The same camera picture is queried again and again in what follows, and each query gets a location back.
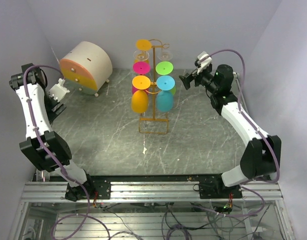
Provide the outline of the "clear wine glass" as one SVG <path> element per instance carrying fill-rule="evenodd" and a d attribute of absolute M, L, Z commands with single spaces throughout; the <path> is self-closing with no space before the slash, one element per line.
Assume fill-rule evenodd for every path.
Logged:
<path fill-rule="evenodd" d="M 162 50 L 158 55 L 161 61 L 170 61 L 173 58 L 173 54 L 169 50 Z"/>
<path fill-rule="evenodd" d="M 137 62 L 146 62 L 149 63 L 149 53 L 143 50 L 136 50 L 133 53 L 134 63 Z"/>

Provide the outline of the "blue plastic wine glass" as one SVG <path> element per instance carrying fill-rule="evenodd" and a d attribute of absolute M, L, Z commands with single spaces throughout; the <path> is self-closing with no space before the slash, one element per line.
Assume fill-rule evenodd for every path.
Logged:
<path fill-rule="evenodd" d="M 156 96 L 156 107 L 160 112 L 168 112 L 174 104 L 172 89 L 176 85 L 175 80 L 169 75 L 162 75 L 157 79 L 156 85 L 160 90 Z"/>

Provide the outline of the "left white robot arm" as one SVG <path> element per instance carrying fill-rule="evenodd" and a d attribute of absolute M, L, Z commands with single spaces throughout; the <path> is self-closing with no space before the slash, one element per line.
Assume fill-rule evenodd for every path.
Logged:
<path fill-rule="evenodd" d="M 20 151 L 38 171 L 55 172 L 67 181 L 67 200 L 89 199 L 97 192 L 91 176 L 74 163 L 69 145 L 52 129 L 54 120 L 66 109 L 61 101 L 70 91 L 64 86 L 64 76 L 48 88 L 44 68 L 33 63 L 22 65 L 22 72 L 9 81 L 21 102 L 26 124 Z"/>

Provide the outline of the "yellow wine glass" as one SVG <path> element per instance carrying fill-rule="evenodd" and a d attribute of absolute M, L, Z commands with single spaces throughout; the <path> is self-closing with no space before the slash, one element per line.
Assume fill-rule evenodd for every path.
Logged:
<path fill-rule="evenodd" d="M 141 50 L 141 51 L 149 51 L 152 49 L 152 44 L 149 40 L 147 39 L 138 39 L 135 43 L 136 46 L 136 51 Z"/>
<path fill-rule="evenodd" d="M 145 75 L 138 75 L 133 78 L 132 86 L 137 90 L 131 97 L 131 109 L 138 114 L 145 113 L 149 105 L 149 97 L 146 90 L 151 86 L 151 81 Z"/>

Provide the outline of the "yellow wine glass back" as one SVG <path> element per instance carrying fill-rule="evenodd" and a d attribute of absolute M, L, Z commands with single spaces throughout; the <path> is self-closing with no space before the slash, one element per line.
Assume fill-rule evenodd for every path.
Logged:
<path fill-rule="evenodd" d="M 149 105 L 149 97 L 146 90 L 151 86 L 151 81 L 145 75 L 138 75 L 133 78 L 132 86 L 137 90 L 131 97 L 131 109 L 138 114 L 145 113 Z"/>

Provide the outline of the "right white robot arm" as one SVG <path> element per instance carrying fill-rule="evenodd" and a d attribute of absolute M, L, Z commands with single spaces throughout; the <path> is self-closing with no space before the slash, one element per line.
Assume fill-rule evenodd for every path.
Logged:
<path fill-rule="evenodd" d="M 210 104 L 217 113 L 227 120 L 242 139 L 245 150 L 238 166 L 223 172 L 222 181 L 214 185 L 214 192 L 225 198 L 232 191 L 232 186 L 245 184 L 251 180 L 276 183 L 280 178 L 280 157 L 282 141 L 277 135 L 270 135 L 261 129 L 244 110 L 239 99 L 232 92 L 232 83 L 237 74 L 232 67 L 221 64 L 215 73 L 212 66 L 199 72 L 179 76 L 186 90 L 203 86 Z"/>

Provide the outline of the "yellow wine glass front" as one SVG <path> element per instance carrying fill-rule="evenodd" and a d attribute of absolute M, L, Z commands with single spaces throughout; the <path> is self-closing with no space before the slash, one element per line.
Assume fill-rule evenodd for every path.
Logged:
<path fill-rule="evenodd" d="M 135 43 L 136 46 L 136 51 L 141 50 L 141 51 L 149 51 L 152 49 L 152 44 L 149 40 L 147 39 L 138 39 Z"/>

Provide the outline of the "green plastic wine glass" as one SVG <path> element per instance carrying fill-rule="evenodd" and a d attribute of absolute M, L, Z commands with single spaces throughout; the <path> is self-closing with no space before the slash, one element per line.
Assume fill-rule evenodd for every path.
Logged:
<path fill-rule="evenodd" d="M 176 93 L 176 81 L 170 76 L 174 66 L 170 61 L 161 61 L 155 67 L 159 77 L 156 80 L 157 87 L 162 91 L 169 91 L 172 95 Z"/>

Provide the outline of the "pink plastic wine glass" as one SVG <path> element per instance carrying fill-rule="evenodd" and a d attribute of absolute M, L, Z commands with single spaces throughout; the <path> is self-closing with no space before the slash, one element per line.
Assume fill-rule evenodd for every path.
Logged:
<path fill-rule="evenodd" d="M 150 65 L 145 61 L 138 61 L 133 64 L 132 68 L 137 74 L 132 79 L 132 94 L 138 90 L 148 91 L 151 86 L 151 80 L 146 76 L 146 74 L 151 70 Z"/>

